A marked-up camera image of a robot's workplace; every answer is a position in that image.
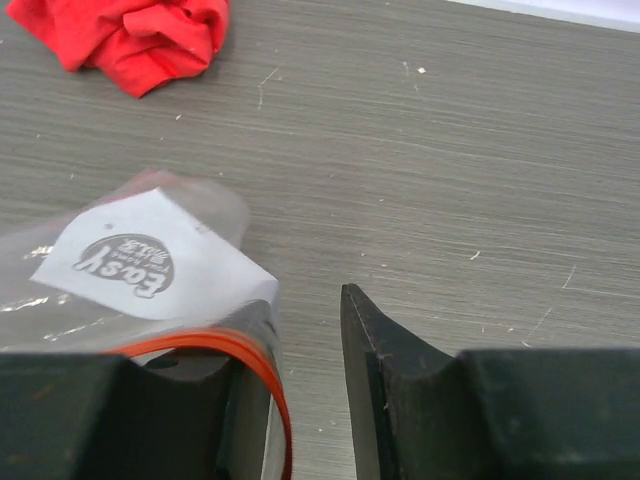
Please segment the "clear zip top bag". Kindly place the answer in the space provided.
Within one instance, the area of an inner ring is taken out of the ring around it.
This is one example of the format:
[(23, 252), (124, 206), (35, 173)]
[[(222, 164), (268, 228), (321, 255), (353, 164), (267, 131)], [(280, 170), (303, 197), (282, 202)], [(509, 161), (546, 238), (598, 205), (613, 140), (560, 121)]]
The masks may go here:
[[(112, 353), (220, 324), (267, 302), (278, 338), (277, 279), (240, 249), (246, 204), (225, 187), (145, 171), (74, 213), (1, 234), (1, 356)], [(280, 378), (280, 475), (292, 435)]]

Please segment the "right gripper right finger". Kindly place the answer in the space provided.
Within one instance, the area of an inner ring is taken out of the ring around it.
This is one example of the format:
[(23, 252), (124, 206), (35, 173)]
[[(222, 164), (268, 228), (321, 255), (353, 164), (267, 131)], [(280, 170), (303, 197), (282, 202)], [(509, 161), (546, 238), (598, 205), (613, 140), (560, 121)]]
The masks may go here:
[(361, 479), (635, 479), (635, 348), (449, 355), (355, 284), (340, 324)]

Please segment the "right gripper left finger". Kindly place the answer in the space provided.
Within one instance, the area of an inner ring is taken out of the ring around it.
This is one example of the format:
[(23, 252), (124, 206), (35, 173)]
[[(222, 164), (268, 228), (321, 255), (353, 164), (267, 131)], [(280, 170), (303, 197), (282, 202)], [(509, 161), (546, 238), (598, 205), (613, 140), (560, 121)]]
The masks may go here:
[(112, 353), (1, 356), (5, 479), (276, 479), (278, 338), (256, 300)]

